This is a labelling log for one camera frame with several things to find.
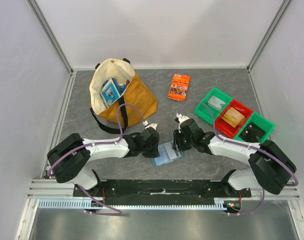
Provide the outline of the blue card holder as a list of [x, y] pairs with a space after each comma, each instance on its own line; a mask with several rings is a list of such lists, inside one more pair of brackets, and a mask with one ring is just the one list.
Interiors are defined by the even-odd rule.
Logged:
[[155, 167], [171, 163], [184, 157], [182, 151], [176, 151], [173, 148], [173, 141], [163, 143], [158, 146], [159, 157], [152, 158], [151, 162]]

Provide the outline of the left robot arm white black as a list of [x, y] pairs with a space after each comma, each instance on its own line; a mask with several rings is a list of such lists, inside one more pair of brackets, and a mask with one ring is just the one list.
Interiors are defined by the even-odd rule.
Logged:
[[142, 132], [125, 134], [121, 138], [92, 140], [73, 133], [50, 150], [48, 176], [58, 183], [73, 182], [84, 188], [90, 196], [102, 190], [98, 174], [85, 169], [86, 163], [106, 158], [129, 158], [142, 154], [146, 158], [159, 157], [157, 124], [145, 127]]

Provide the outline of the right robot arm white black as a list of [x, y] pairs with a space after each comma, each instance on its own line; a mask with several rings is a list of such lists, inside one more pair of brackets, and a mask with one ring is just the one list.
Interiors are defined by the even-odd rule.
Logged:
[[213, 156], [223, 156], [249, 165], [246, 170], [231, 170], [221, 184], [221, 191], [227, 197], [243, 189], [262, 188], [278, 195], [289, 180], [297, 186], [296, 166], [271, 140], [263, 143], [233, 140], [215, 131], [204, 132], [195, 120], [178, 116], [178, 129], [173, 132], [173, 149], [187, 151], [191, 148]]

